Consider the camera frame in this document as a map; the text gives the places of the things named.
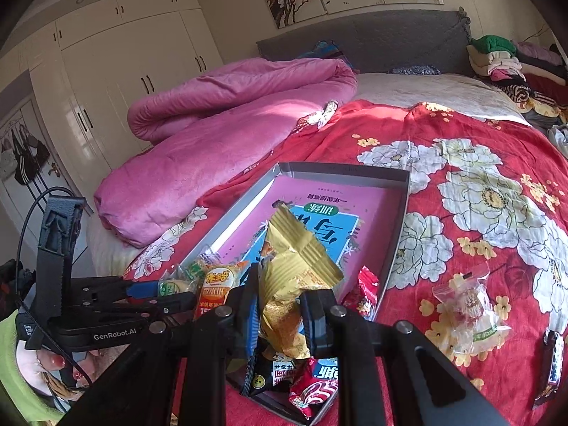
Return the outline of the green sleeve forearm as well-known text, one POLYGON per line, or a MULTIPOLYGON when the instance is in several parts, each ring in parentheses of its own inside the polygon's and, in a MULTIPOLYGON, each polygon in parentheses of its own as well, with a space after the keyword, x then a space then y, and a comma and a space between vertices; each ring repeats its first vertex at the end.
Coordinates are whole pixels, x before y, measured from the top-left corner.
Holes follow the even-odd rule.
POLYGON ((1 321, 1 384, 7 395, 29 425, 56 425, 64 416, 47 405, 24 380, 16 363, 18 342, 13 312, 1 321))

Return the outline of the left hand red nails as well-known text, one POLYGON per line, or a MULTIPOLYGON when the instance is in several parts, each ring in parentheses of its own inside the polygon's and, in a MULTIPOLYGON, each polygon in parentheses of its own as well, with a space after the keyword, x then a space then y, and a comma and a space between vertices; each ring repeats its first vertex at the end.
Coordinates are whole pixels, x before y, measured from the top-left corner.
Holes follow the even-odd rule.
MULTIPOLYGON (((126 348, 127 345, 120 345, 88 351, 78 365, 92 381, 95 381, 126 348)), ((60 371, 69 365, 64 357, 49 350, 27 350, 22 340, 17 342, 15 357, 16 366, 23 379, 42 394, 48 393, 47 383, 42 378, 42 374, 60 371)))

